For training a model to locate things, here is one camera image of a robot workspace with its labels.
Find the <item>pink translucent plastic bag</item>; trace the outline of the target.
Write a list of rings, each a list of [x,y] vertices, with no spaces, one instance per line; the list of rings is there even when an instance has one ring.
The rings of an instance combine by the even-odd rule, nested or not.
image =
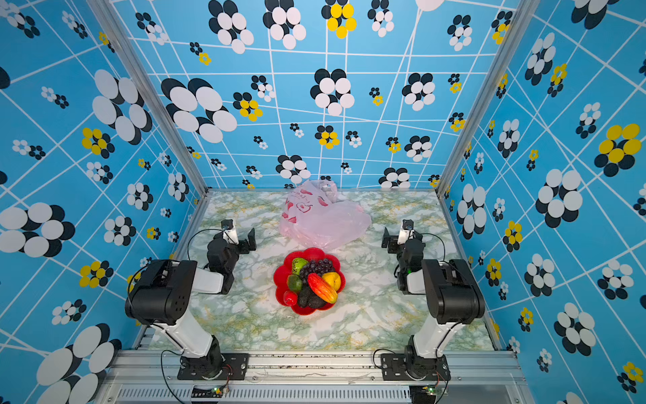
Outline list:
[[[288,193],[279,231],[304,247],[333,250],[362,237],[371,225],[359,204],[339,198],[334,182],[308,180]]]

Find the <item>yellow star fruit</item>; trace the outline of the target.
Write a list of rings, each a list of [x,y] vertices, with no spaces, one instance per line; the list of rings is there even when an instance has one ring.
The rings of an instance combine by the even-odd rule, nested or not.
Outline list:
[[[334,291],[339,291],[342,285],[342,279],[340,274],[336,271],[328,272],[323,274],[322,279],[334,289]]]

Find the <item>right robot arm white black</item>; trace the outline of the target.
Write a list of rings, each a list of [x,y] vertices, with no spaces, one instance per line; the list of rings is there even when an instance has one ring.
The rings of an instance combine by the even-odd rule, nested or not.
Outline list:
[[[426,298],[428,317],[404,351],[384,351],[378,365],[386,381],[439,380],[451,375],[444,355],[457,331],[482,318],[486,303],[469,264],[462,259],[426,259],[423,235],[405,220],[397,235],[384,232],[381,247],[397,257],[397,286]]]

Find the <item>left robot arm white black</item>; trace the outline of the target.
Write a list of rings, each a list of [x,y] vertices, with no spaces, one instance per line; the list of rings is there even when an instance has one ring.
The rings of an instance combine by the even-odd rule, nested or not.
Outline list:
[[[153,260],[129,282],[126,316],[159,329],[179,351],[179,380],[243,380],[249,355],[224,355],[217,337],[205,331],[191,313],[193,294],[226,295],[243,254],[257,249],[255,231],[238,239],[235,228],[214,236],[207,264],[195,260]]]

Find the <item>dark purple grape bunch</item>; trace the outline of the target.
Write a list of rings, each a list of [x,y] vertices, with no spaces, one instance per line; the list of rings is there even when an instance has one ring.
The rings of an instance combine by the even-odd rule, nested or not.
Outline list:
[[[299,277],[306,283],[310,274],[323,276],[323,274],[335,271],[336,269],[330,259],[312,260],[303,266],[299,272]]]

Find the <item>dark avocado left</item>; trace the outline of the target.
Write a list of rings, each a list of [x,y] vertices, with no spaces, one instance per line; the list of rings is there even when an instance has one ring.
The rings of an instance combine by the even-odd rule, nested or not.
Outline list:
[[[301,308],[307,308],[308,299],[312,295],[311,288],[306,284],[298,294],[298,305]]]

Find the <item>dark avocado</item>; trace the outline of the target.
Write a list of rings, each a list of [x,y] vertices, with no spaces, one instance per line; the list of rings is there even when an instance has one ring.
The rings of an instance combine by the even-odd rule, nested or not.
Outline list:
[[[306,284],[298,294],[298,305],[301,308],[307,308],[308,299],[312,295],[311,288]]]
[[[312,308],[312,309],[315,309],[315,310],[319,310],[319,309],[323,308],[325,305],[326,305],[326,302],[323,299],[321,299],[319,296],[317,296],[316,294],[310,295],[310,297],[308,299],[308,303],[307,303],[307,306],[309,308]]]

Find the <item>dark avocado right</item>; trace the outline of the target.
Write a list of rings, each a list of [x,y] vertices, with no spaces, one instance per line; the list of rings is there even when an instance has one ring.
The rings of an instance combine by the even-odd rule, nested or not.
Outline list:
[[[315,310],[319,310],[319,309],[323,308],[325,305],[326,305],[326,302],[323,299],[321,299],[319,296],[317,296],[316,294],[310,295],[310,297],[308,299],[308,303],[307,303],[307,306],[309,308],[312,308],[312,309],[315,309]]]

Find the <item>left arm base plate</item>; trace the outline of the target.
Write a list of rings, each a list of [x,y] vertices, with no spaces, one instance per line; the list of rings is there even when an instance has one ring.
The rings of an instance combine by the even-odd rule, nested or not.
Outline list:
[[[202,358],[180,357],[178,380],[244,380],[248,353],[224,353]]]

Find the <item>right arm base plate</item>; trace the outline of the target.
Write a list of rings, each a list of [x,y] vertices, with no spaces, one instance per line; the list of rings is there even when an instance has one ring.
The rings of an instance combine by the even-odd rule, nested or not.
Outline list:
[[[380,356],[380,361],[384,381],[436,383],[452,378],[445,355],[438,359],[426,359],[419,356],[407,357],[403,353],[385,353]]]

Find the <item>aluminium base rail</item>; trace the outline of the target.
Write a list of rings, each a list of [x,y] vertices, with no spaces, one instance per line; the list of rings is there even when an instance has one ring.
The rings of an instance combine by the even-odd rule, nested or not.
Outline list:
[[[178,380],[167,351],[121,353],[98,403],[532,403],[510,352],[448,352],[451,380],[384,381],[383,352],[251,351],[244,380]]]

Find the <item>left aluminium corner post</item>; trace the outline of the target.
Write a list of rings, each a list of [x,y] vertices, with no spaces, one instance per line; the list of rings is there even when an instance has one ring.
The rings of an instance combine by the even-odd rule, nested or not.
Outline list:
[[[209,192],[205,180],[198,170],[197,165],[193,162],[193,158],[190,158],[188,155],[182,137],[168,115],[163,101],[157,95],[156,88],[153,86],[151,79],[146,74],[141,58],[136,54],[133,45],[127,39],[122,25],[115,18],[116,13],[110,9],[109,1],[87,1],[87,5],[92,10],[101,27],[106,30],[110,41],[114,42],[119,60],[121,60],[130,78],[141,92],[153,118],[159,124],[160,131],[165,136],[178,161],[183,165],[186,175],[192,180],[200,197],[205,198]]]

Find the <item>aluminium corner post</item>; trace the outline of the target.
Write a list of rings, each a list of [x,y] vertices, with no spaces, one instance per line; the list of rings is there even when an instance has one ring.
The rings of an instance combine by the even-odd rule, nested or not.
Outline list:
[[[163,101],[157,95],[156,88],[153,86],[151,79],[146,74],[141,58],[136,54],[133,45],[127,39],[122,25],[115,18],[116,13],[110,9],[109,1],[87,1],[87,5],[92,10],[101,27],[106,30],[110,41],[114,42],[119,60],[121,60],[130,78],[141,92],[153,118],[159,124],[160,131],[165,136],[178,161],[183,165],[186,175],[192,180],[200,197],[205,198],[209,192],[205,180],[198,170],[197,165],[193,162],[193,158],[190,158],[188,155],[182,137],[168,115]]]
[[[441,180],[437,188],[437,194],[439,197],[441,197],[449,185],[451,185],[452,178],[457,172],[463,159],[463,153],[478,130],[478,125],[482,121],[485,112],[489,108],[493,99],[497,84],[506,72],[511,59],[513,59],[539,4],[540,1],[538,0],[519,2],[518,8],[513,15],[511,28],[506,34],[505,40],[503,40],[500,45],[491,68],[484,78],[484,82],[474,101],[473,108],[469,111],[465,128],[461,131],[449,160],[447,160],[447,165],[442,172]]]

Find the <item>right aluminium corner post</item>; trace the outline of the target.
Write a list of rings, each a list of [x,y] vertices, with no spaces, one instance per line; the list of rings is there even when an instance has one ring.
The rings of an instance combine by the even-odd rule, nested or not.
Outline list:
[[[441,197],[449,185],[451,185],[452,178],[457,172],[463,159],[463,153],[478,130],[478,125],[482,121],[485,112],[489,108],[493,99],[497,84],[506,72],[511,59],[513,59],[539,4],[540,1],[538,0],[519,2],[518,8],[513,15],[511,28],[506,34],[505,40],[503,40],[500,45],[491,68],[484,78],[484,82],[474,101],[473,108],[469,111],[465,128],[461,131],[449,160],[447,160],[447,165],[442,172],[441,180],[437,188],[437,194],[439,197]]]

